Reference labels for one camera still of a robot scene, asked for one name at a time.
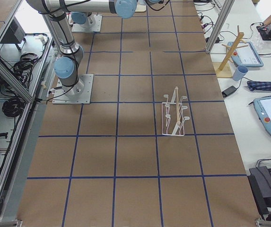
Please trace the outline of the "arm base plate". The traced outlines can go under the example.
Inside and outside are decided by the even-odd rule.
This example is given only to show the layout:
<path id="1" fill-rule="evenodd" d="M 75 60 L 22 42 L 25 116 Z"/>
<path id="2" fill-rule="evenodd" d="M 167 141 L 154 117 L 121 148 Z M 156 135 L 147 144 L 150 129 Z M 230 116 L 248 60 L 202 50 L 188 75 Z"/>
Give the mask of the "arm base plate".
<path id="1" fill-rule="evenodd" d="M 70 88 L 57 89 L 54 93 L 56 96 L 52 99 L 52 103 L 56 105 L 77 105 L 90 104 L 94 75 L 79 75 L 78 83 L 67 93 Z"/>

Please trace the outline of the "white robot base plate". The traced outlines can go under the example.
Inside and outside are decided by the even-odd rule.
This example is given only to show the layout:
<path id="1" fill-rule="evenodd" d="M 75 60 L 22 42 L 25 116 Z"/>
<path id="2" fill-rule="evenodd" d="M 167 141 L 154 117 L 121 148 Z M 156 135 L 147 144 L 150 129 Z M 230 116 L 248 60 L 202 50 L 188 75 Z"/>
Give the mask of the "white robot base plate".
<path id="1" fill-rule="evenodd" d="M 102 15 L 91 15 L 87 17 L 84 24 L 74 24 L 72 27 L 73 33 L 99 33 L 102 24 Z"/>

